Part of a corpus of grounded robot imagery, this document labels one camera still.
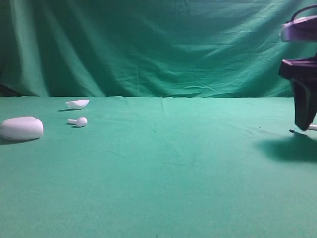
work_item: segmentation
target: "green cloth backdrop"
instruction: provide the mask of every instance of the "green cloth backdrop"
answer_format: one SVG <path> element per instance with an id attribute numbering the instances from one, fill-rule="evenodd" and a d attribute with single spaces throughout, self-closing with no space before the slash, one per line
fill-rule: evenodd
<path id="1" fill-rule="evenodd" d="M 0 84 L 26 96 L 289 97 L 282 58 L 317 47 L 279 30 L 312 3 L 3 0 Z"/>

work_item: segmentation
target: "table surface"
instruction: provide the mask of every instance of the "table surface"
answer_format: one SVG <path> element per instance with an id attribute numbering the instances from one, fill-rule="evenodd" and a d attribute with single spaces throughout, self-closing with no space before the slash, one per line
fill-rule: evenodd
<path id="1" fill-rule="evenodd" d="M 291 98 L 0 98 L 0 238 L 317 237 L 317 132 Z M 74 128 L 68 119 L 87 117 Z"/>

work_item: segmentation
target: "white plastic piece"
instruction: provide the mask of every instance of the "white plastic piece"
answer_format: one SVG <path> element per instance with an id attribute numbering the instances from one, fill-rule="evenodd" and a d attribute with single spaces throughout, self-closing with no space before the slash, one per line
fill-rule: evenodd
<path id="1" fill-rule="evenodd" d="M 0 136 L 6 140 L 25 141 L 42 137 L 43 124 L 34 117 L 11 118 L 0 124 Z"/>
<path id="2" fill-rule="evenodd" d="M 310 125 L 308 130 L 317 130 L 317 125 Z"/>
<path id="3" fill-rule="evenodd" d="M 84 127 L 84 126 L 87 126 L 88 120 L 87 118 L 79 118 L 77 120 L 69 119 L 68 123 L 72 125 L 76 125 L 76 127 Z"/>
<path id="4" fill-rule="evenodd" d="M 83 109 L 89 103 L 89 99 L 85 100 L 77 100 L 77 101 L 69 101 L 66 104 L 72 109 Z"/>

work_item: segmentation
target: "white earbud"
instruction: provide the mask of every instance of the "white earbud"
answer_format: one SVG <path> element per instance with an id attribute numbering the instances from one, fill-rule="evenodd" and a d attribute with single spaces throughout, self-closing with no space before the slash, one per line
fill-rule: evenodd
<path id="1" fill-rule="evenodd" d="M 82 117 L 82 118 L 79 118 L 77 120 L 69 119 L 68 123 L 72 124 L 72 125 L 76 125 L 76 127 L 84 127 L 87 125 L 88 120 L 87 120 L 87 118 Z"/>

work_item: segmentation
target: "green fabric surface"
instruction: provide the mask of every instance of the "green fabric surface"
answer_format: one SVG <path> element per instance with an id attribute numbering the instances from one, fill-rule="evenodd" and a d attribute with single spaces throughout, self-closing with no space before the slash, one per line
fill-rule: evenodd
<path id="1" fill-rule="evenodd" d="M 317 133 L 290 98 L 1 98 L 0 238 L 313 238 Z M 87 117 L 73 128 L 68 119 Z"/>
<path id="2" fill-rule="evenodd" d="M 279 31 L 312 3 L 1 1 L 0 84 L 26 96 L 289 97 L 282 58 L 316 45 Z"/>

